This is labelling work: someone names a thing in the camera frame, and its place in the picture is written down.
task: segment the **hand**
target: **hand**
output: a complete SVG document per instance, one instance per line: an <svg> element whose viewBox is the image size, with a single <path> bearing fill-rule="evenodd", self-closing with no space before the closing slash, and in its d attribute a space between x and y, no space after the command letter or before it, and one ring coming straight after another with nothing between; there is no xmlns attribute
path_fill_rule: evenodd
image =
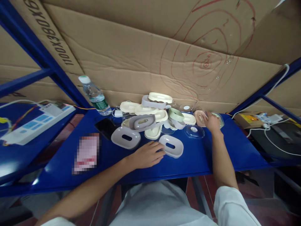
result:
<svg viewBox="0 0 301 226"><path fill-rule="evenodd" d="M152 167L158 164L163 158L163 155L165 155L165 151L157 152L162 148L164 148L163 144L151 141L129 155L127 157L129 161L128 164L132 166L134 170Z"/></svg>
<svg viewBox="0 0 301 226"><path fill-rule="evenodd" d="M220 118L216 117L209 111L206 111L206 113L207 117L203 117L205 126L212 134L220 132Z"/></svg>

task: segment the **water bottle cap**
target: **water bottle cap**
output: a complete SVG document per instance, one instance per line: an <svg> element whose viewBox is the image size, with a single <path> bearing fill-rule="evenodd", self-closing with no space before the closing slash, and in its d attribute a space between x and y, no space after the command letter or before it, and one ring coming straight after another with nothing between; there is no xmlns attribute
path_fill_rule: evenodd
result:
<svg viewBox="0 0 301 226"><path fill-rule="evenodd" d="M78 77L78 79L83 84L87 84L87 83L91 82L90 78L88 76L86 76L86 75L80 76L80 77Z"/></svg>

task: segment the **white power strip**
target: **white power strip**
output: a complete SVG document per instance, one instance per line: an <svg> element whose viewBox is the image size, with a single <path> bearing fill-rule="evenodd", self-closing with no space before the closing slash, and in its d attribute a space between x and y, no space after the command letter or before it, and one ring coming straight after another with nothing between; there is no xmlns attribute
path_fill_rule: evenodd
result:
<svg viewBox="0 0 301 226"><path fill-rule="evenodd" d="M4 135L1 140L5 140L6 144L25 145L73 111L75 111L75 107L67 105L62 108L62 113L57 116L47 113L42 114L11 133Z"/></svg>

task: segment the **black device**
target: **black device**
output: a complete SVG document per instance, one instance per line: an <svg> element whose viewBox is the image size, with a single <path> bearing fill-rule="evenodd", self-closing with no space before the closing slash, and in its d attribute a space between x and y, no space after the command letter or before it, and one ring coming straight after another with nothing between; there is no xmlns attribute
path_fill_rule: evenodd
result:
<svg viewBox="0 0 301 226"><path fill-rule="evenodd" d="M97 122L94 126L108 140L111 140L113 132L117 129L117 126L108 118Z"/></svg>
<svg viewBox="0 0 301 226"><path fill-rule="evenodd" d="M278 133L287 143L294 143L293 139L290 138L282 129L278 126L272 126L272 128Z"/></svg>

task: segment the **green plastic part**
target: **green plastic part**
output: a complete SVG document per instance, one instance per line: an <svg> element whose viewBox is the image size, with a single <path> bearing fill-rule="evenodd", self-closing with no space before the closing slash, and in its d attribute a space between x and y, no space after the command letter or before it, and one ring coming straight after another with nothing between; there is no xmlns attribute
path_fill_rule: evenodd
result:
<svg viewBox="0 0 301 226"><path fill-rule="evenodd" d="M177 109L170 108L168 110L168 116L176 121L182 122L184 120L184 115Z"/></svg>

